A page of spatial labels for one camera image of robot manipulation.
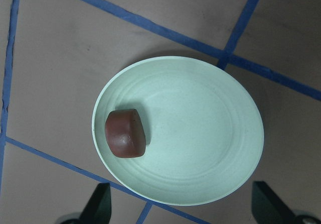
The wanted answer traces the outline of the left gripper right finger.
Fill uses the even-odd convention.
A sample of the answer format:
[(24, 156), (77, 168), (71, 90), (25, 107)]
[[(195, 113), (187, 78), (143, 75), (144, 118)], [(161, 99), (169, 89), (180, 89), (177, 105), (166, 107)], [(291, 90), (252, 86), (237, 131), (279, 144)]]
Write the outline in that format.
[(252, 184), (252, 215), (259, 224), (320, 223), (309, 214), (295, 214), (264, 181)]

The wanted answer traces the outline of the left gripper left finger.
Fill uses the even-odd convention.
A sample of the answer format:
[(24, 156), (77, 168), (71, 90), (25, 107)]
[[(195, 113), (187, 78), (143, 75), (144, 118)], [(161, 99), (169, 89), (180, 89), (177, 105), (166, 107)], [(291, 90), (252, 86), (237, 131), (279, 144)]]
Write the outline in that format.
[(78, 217), (61, 217), (57, 223), (108, 224), (111, 220), (111, 214), (110, 184), (99, 183)]

